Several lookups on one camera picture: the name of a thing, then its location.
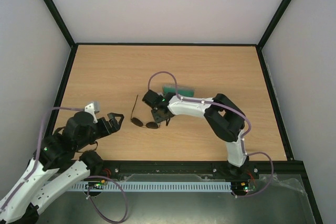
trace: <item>gray floor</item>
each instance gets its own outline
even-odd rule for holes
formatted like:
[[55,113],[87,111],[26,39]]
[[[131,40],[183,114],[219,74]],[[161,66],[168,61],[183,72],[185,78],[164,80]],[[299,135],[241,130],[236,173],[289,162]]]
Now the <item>gray floor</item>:
[[[306,195],[293,189],[290,177],[282,176],[283,182],[246,199],[235,199],[230,193],[127,193],[130,211],[124,223],[314,223]],[[120,193],[101,193],[94,201],[108,218],[123,216]],[[47,208],[38,223],[107,222],[83,193],[67,192]]]

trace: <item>gray wall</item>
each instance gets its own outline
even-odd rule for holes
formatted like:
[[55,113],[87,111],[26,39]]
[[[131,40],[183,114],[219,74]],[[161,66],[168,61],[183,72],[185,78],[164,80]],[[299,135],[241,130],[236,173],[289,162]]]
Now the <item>gray wall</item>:
[[281,0],[54,0],[76,42],[258,43]]
[[69,52],[43,0],[0,0],[0,198],[36,149]]
[[336,0],[293,0],[264,48],[296,159],[325,223],[336,205]]

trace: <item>sunglasses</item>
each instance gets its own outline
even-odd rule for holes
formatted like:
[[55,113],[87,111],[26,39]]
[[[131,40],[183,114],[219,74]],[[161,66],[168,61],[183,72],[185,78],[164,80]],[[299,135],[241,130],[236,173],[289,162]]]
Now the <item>sunglasses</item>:
[[[133,111],[135,109],[135,105],[137,104],[138,96],[139,95],[136,96],[135,103],[134,103],[134,106],[133,106],[133,109],[132,109],[131,122],[138,127],[143,127],[144,126],[143,122],[141,122],[138,118],[133,117]],[[160,127],[160,125],[155,123],[155,122],[149,122],[145,126],[149,129],[153,129],[153,130],[156,130]]]

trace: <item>wooden table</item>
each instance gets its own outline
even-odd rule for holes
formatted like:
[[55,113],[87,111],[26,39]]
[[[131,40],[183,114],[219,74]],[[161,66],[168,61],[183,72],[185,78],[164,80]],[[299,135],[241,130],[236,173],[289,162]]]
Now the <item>wooden table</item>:
[[[150,108],[141,99],[149,77],[158,71],[173,73],[179,85],[193,87],[195,97],[228,96],[250,119],[252,131],[245,137],[247,152],[263,151],[273,160],[286,160],[273,109],[255,47],[225,46],[108,46],[80,45],[70,73],[62,106],[83,108],[97,100],[99,116],[122,113],[119,132],[99,140],[98,154],[104,160],[133,161],[224,161],[224,141],[205,119],[175,116],[168,127],[157,130],[137,127],[134,116],[153,121]],[[173,83],[170,76],[156,76],[151,89]],[[64,126],[73,112],[60,111],[56,127]],[[267,160],[262,155],[251,160]]]

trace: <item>sunglasses lens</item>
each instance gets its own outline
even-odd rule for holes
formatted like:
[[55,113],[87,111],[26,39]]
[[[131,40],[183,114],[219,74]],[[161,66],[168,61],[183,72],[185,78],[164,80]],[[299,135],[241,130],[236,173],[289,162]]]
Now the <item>sunglasses lens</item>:
[[158,124],[155,123],[155,122],[149,122],[146,124],[146,127],[149,128],[149,129],[153,129],[153,130],[156,130],[159,128]]
[[131,119],[131,122],[132,122],[134,125],[136,125],[136,126],[139,126],[139,127],[142,127],[142,126],[143,126],[143,123],[142,123],[139,119],[137,119],[137,118],[132,118],[132,119]]

